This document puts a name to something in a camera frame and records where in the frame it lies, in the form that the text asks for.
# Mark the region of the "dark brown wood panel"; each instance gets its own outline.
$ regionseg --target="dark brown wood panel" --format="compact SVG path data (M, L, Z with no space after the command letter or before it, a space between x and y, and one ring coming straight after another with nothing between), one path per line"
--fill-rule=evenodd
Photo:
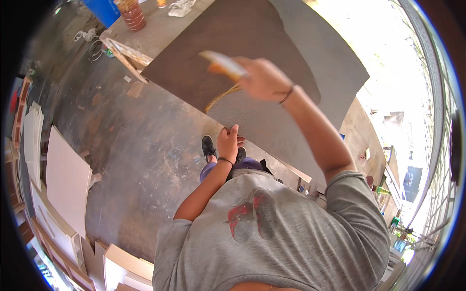
M209 63L198 55L204 50L269 59L300 84L316 104L320 102L309 66L268 0L216 0L142 75L204 111L213 98L233 85L225 76L206 71Z

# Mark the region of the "workbench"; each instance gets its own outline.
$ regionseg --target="workbench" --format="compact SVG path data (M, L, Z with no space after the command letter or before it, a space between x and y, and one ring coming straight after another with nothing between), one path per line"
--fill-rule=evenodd
M136 78L147 84L140 75L142 69L214 1L197 0L188 15L173 17L168 16L168 6L174 1L168 1L165 8L159 9L156 0L149 0L140 4L146 21L143 29L131 31L120 17L99 38Z

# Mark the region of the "shoe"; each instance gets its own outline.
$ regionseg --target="shoe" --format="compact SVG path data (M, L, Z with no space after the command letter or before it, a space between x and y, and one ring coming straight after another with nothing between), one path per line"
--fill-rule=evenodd
M241 162L246 157L246 149L244 147L238 148L238 154L236 155L235 164Z
M215 152L216 149L213 147L213 141L210 135L205 135L202 138L201 146L202 146L202 151L204 153L204 158L206 158L207 163L209 163L209 160L207 160L208 156L215 156L216 158L218 158Z

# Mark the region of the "wrist bracelet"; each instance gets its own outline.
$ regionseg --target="wrist bracelet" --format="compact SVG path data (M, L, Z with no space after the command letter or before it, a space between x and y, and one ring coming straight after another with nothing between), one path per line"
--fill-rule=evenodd
M218 160L219 160L219 161L227 161L227 162L229 162L229 163L233 166L233 163L230 162L229 160L227 160L226 158L220 157L220 158L218 158Z
M286 92L287 95L285 96L285 98L283 98L282 101L278 102L278 104L282 104L283 102L285 102L288 99L288 97L290 97L290 95L293 92L293 89L295 88L295 86L296 86L296 84L291 85L290 90L288 92Z

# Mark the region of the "white cloth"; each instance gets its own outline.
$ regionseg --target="white cloth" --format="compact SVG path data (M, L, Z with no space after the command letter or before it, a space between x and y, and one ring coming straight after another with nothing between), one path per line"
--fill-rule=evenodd
M171 3L170 6L168 6L168 8L171 9L168 15L176 17L186 16L191 11L191 7L194 3L196 3L196 0L179 0L175 3Z

